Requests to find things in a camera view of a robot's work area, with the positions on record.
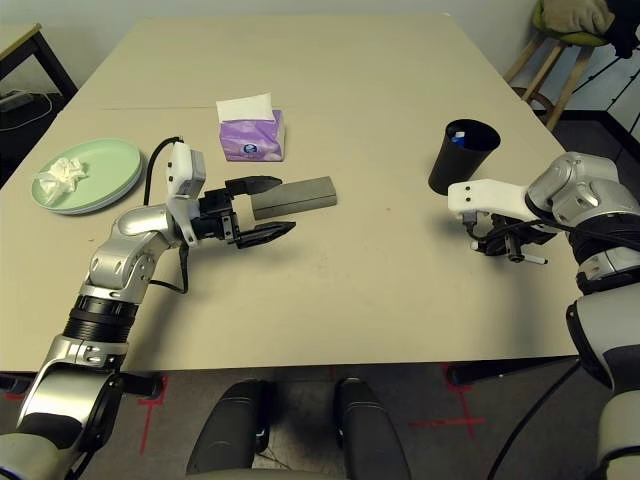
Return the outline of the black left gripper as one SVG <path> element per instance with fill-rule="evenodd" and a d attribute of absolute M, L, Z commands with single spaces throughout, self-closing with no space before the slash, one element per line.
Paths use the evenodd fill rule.
<path fill-rule="evenodd" d="M 287 234 L 296 226 L 295 222 L 267 222 L 252 230 L 240 232 L 237 236 L 237 217 L 232 205 L 232 195 L 256 195 L 280 184 L 281 180 L 273 176 L 247 176 L 227 180 L 226 188 L 206 191 L 198 199 L 197 216 L 191 220 L 196 238 L 235 242 L 238 249 L 246 249 L 269 243 Z"/>

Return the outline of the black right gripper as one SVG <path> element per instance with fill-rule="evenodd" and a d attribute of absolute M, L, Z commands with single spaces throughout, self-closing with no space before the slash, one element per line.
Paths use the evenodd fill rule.
<path fill-rule="evenodd" d="M 499 214 L 490 215 L 492 228 L 477 235 L 471 223 L 472 249 L 489 257 L 505 256 L 508 260 L 534 260 L 522 248 L 529 244 L 544 245 L 556 235 L 541 229 L 539 221 L 522 221 Z"/>

